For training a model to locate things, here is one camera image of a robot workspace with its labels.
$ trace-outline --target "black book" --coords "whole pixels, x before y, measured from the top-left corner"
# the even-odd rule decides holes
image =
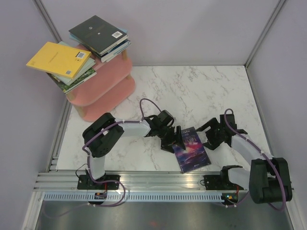
[[[125,32],[96,15],[69,32],[100,55],[128,38]]]

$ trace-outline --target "pink shelf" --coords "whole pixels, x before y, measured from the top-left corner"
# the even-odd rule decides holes
[[[129,58],[123,60],[122,55],[117,55],[106,65],[100,67],[95,76],[72,90],[67,99],[76,106],[91,105],[128,76],[131,70],[131,60]]]
[[[135,81],[129,75],[99,98],[95,103],[81,108],[83,120],[94,122],[102,114],[110,112],[122,101],[124,101],[135,90]]]

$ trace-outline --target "yellow book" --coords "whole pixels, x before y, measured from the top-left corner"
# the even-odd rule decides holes
[[[47,42],[26,65],[73,79],[90,56],[89,51]]]

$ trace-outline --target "wooden table leg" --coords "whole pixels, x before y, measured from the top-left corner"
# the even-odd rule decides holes
[[[76,106],[76,105],[74,105],[73,107],[75,107],[75,109],[77,110],[80,117],[85,117],[86,111],[84,110],[83,107],[79,107],[79,106]]]
[[[130,80],[131,78],[132,78],[131,74],[129,74],[129,75],[126,77],[127,80]]]
[[[76,98],[76,96],[75,96],[75,94],[73,93],[73,91],[70,91],[69,93],[67,93],[67,94],[66,94],[66,97],[67,97],[67,99],[68,99],[69,101],[73,101],[73,100]]]
[[[128,54],[127,54],[127,50],[125,49],[123,52],[121,52],[121,55],[123,56],[123,60],[127,60],[128,59]]]

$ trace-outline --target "purple book cover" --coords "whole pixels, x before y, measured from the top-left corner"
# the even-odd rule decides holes
[[[182,130],[181,135],[186,150],[177,145],[174,145],[173,149],[183,173],[211,164],[194,127]]]

